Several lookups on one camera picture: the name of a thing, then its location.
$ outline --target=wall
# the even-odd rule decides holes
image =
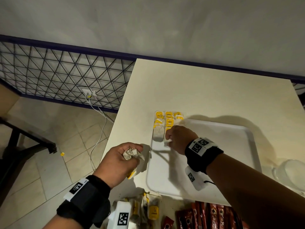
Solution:
[[[0,0],[0,34],[305,75],[304,0]]]
[[[0,116],[4,116],[13,107],[19,96],[0,84]]]

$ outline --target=power socket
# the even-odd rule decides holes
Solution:
[[[95,91],[91,91],[90,89],[82,89],[82,92],[84,93],[84,95],[85,95],[87,98],[90,98],[90,97],[92,97],[92,96],[96,96]]]

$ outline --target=metal grid panel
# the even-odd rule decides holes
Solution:
[[[0,42],[0,78],[23,94],[119,109],[135,61]]]

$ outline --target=white cord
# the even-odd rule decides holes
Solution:
[[[89,98],[88,98],[88,100],[87,100],[87,97],[86,97],[86,101],[90,104],[90,106],[91,106],[95,111],[97,111],[97,110],[92,106],[92,104],[91,104]],[[105,116],[105,114],[103,113],[103,111],[100,110],[100,112],[99,112],[99,111],[97,111],[97,112],[98,112],[99,114],[101,114],[103,117],[105,117],[106,122],[105,122],[105,124],[104,124],[104,126],[103,126],[103,128],[102,128],[101,137],[99,138],[99,140],[97,141],[97,143],[95,144],[95,146],[93,147],[93,149],[92,149],[91,152],[90,152],[90,164],[91,164],[91,167],[92,167],[93,171],[95,171],[96,169],[95,169],[94,163],[93,163],[93,161],[92,161],[92,159],[91,159],[91,155],[92,155],[93,150],[95,149],[95,147],[97,146],[97,144],[100,142],[101,138],[103,137],[103,131],[104,131],[105,125],[106,125],[106,123],[107,123],[107,118],[108,118],[108,117]]]

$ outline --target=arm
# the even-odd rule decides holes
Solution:
[[[128,161],[122,156],[128,148],[136,148],[139,152],[143,151],[143,146],[134,143],[123,143],[112,147],[105,155],[100,165],[94,171],[93,175],[104,181],[109,190],[120,184],[126,178],[127,174],[134,170],[139,160],[132,158]],[[83,227],[73,219],[63,218],[55,215],[43,229],[82,229]]]
[[[169,146],[184,155],[198,136],[173,126],[166,131],[169,138]],[[305,198],[226,154],[218,155],[206,173],[250,228],[296,228],[305,218]]]

